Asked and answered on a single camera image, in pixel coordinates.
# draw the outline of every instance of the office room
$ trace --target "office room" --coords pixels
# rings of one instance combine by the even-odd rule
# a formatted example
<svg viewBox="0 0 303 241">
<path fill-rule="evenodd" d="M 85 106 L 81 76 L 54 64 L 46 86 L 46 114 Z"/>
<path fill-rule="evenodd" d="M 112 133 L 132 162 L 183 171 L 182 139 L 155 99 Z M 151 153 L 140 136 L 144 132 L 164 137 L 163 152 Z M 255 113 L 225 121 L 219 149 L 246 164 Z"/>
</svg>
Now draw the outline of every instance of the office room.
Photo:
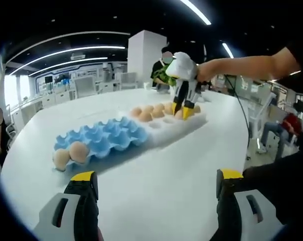
<svg viewBox="0 0 303 241">
<path fill-rule="evenodd" d="M 298 238 L 303 4 L 6 10 L 0 226 L 24 240 Z"/>
</svg>

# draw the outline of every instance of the white table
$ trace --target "white table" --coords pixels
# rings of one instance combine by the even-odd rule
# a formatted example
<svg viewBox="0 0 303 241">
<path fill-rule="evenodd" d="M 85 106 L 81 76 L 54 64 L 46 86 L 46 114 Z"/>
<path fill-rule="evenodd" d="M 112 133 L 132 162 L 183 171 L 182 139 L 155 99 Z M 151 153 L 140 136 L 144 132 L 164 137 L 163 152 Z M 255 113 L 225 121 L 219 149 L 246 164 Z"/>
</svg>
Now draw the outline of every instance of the white table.
<svg viewBox="0 0 303 241">
<path fill-rule="evenodd" d="M 247 137 L 236 98 L 205 92 L 208 123 L 162 150 L 98 175 L 99 227 L 108 240 L 209 240 L 217 229 L 216 170 L 242 171 Z M 38 112 L 11 147 L 1 183 L 13 210 L 33 229 L 39 211 L 70 177 L 52 170 L 55 137 L 169 95 L 134 89 L 89 96 Z"/>
</svg>

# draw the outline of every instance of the egg carton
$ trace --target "egg carton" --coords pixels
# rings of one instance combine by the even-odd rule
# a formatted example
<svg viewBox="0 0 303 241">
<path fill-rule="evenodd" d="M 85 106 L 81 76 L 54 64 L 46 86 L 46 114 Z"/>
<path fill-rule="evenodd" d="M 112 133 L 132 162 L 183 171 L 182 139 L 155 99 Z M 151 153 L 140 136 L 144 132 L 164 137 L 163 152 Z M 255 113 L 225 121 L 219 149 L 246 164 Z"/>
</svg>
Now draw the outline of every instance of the egg carton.
<svg viewBox="0 0 303 241">
<path fill-rule="evenodd" d="M 67 163 L 66 170 L 72 169 L 74 165 L 87 166 L 92 158 L 102 159 L 109 155 L 112 149 L 124 151 L 130 144 L 140 146 L 148 140 L 148 134 L 142 126 L 139 126 L 134 120 L 122 117 L 121 120 L 110 119 L 106 124 L 98 122 L 90 126 L 82 126 L 77 132 L 71 130 L 66 135 L 56 137 L 54 150 L 67 149 L 74 142 L 84 143 L 89 154 L 84 164 L 70 160 Z"/>
<path fill-rule="evenodd" d="M 120 112 L 120 116 L 136 122 L 143 127 L 149 135 L 148 146 L 150 148 L 168 146 L 193 131 L 201 128 L 207 123 L 206 114 L 194 113 L 187 120 L 177 119 L 173 115 L 166 114 L 161 118 L 153 118 L 149 122 L 141 122 L 138 118 L 132 117 L 130 112 Z"/>
</svg>

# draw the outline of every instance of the green object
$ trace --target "green object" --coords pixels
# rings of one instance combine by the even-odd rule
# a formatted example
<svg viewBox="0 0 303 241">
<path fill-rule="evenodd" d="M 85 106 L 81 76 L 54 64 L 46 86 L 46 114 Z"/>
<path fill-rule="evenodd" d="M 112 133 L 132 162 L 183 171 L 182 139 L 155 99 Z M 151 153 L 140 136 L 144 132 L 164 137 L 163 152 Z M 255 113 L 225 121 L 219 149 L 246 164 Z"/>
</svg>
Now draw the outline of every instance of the green object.
<svg viewBox="0 0 303 241">
<path fill-rule="evenodd" d="M 160 79 L 166 84 L 169 84 L 170 86 L 175 86 L 176 85 L 176 80 L 168 75 L 166 75 L 166 70 L 168 68 L 169 64 L 163 66 L 161 69 L 157 70 L 154 72 L 154 81 L 156 78 Z"/>
</svg>

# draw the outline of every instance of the ceiling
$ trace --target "ceiling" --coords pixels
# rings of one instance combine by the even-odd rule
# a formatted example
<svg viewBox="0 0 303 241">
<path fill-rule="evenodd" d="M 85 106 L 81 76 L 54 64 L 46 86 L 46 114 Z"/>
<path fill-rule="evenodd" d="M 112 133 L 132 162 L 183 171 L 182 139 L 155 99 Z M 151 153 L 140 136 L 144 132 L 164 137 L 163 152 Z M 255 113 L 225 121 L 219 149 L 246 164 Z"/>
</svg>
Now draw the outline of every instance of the ceiling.
<svg viewBox="0 0 303 241">
<path fill-rule="evenodd" d="M 271 55 L 303 29 L 303 1 L 190 0 L 212 23 L 205 23 L 180 0 L 70 1 L 47 0 L 39 6 L 19 1 L 6 7 L 0 22 L 0 43 L 6 43 L 6 62 L 27 47 L 64 34 L 84 31 L 113 31 L 125 34 L 90 33 L 54 39 L 33 47 L 12 62 L 25 64 L 44 55 L 87 46 L 124 46 L 130 36 L 149 30 L 167 36 L 175 51 L 192 59 L 228 57 L 227 43 L 234 57 Z M 88 57 L 126 61 L 127 50 L 88 50 Z M 72 52 L 31 64 L 34 69 L 70 61 Z M 6 73 L 15 68 L 8 67 Z M 288 81 L 294 88 L 297 84 Z"/>
</svg>

